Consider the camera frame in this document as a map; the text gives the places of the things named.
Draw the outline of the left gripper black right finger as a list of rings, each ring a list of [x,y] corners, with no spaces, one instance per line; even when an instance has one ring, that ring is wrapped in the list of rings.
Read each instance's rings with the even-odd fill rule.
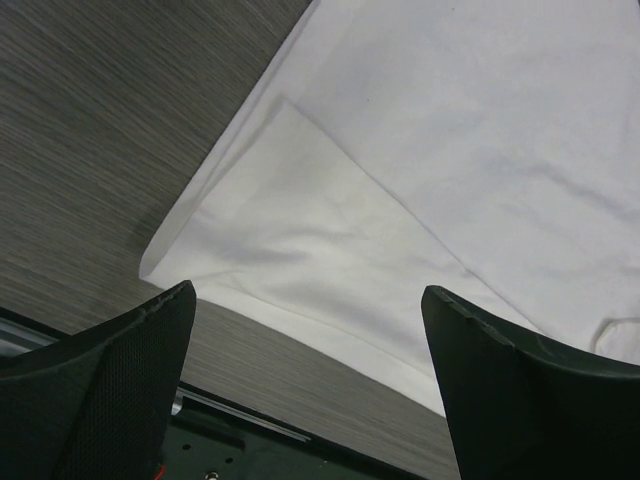
[[[421,300],[464,479],[636,479],[639,368],[501,319],[440,286]]]

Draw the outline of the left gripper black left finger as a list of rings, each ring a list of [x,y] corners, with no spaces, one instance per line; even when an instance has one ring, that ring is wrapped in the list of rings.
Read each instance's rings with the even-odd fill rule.
[[[2,360],[2,478],[154,478],[195,310],[195,289],[183,281]]]

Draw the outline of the white t shirt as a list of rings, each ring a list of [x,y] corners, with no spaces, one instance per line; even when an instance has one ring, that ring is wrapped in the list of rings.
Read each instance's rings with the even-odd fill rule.
[[[639,5],[315,1],[141,279],[443,406],[429,285],[639,360]]]

